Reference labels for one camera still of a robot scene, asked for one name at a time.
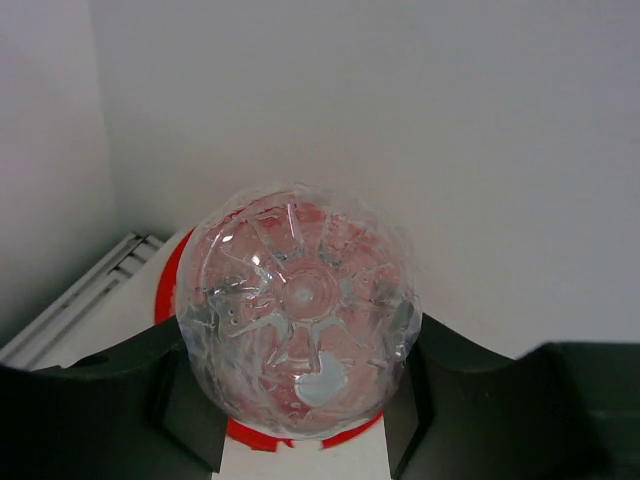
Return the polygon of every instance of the red marking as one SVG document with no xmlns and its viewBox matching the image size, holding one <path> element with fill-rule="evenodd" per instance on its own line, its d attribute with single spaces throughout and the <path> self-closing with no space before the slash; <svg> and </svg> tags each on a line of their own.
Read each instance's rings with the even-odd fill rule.
<svg viewBox="0 0 640 480">
<path fill-rule="evenodd" d="M 167 264 L 164 266 L 162 275 L 160 275 L 158 290 L 156 292 L 155 323 L 161 323 L 176 313 L 174 298 L 176 290 L 176 274 L 178 272 L 180 257 L 182 256 L 184 247 L 187 245 L 192 233 L 193 230 L 185 235 L 185 237 L 176 246 L 175 250 L 169 257 L 169 260 L 167 260 Z M 338 435 L 323 440 L 322 448 L 337 447 L 338 445 L 357 437 L 362 432 L 371 428 L 378 420 L 380 420 L 380 418 L 382 418 L 382 412 L 359 427 L 347 430 L 346 432 L 339 433 Z M 293 441 L 290 439 L 276 438 L 257 432 L 252 428 L 236 422 L 232 418 L 230 418 L 229 423 L 227 423 L 227 435 L 238 442 L 244 443 L 252 450 L 260 450 L 262 452 L 275 452 L 278 449 L 278 442 L 282 442 L 287 447 L 293 448 Z"/>
</svg>

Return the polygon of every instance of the white wall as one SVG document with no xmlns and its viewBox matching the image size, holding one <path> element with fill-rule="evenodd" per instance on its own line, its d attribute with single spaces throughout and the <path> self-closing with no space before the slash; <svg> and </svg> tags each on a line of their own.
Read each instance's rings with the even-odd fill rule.
<svg viewBox="0 0 640 480">
<path fill-rule="evenodd" d="M 408 225 L 426 310 L 481 343 L 640 341 L 637 0 L 90 6 L 129 226 L 329 184 Z"/>
<path fill-rule="evenodd" d="M 0 345 L 118 234 L 86 0 L 0 2 Z"/>
</svg>

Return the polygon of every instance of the gray wall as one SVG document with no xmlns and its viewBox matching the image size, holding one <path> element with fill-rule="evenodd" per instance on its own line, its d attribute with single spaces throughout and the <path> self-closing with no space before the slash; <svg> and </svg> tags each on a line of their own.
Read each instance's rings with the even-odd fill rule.
<svg viewBox="0 0 640 480">
<path fill-rule="evenodd" d="M 86 0 L 0 1 L 0 345 L 117 238 Z"/>
<path fill-rule="evenodd" d="M 409 227 L 426 310 L 485 345 L 640 340 L 637 0 L 90 6 L 130 227 L 329 184 Z"/>
</svg>

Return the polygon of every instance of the clear plastic bottle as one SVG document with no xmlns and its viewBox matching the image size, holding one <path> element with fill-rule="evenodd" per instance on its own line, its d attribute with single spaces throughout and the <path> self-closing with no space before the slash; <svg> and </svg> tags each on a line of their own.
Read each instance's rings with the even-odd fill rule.
<svg viewBox="0 0 640 480">
<path fill-rule="evenodd" d="M 366 422 L 395 392 L 420 329 L 411 252 L 346 195 L 301 184 L 236 195 L 196 228 L 178 269 L 201 387 L 277 437 Z"/>
</svg>

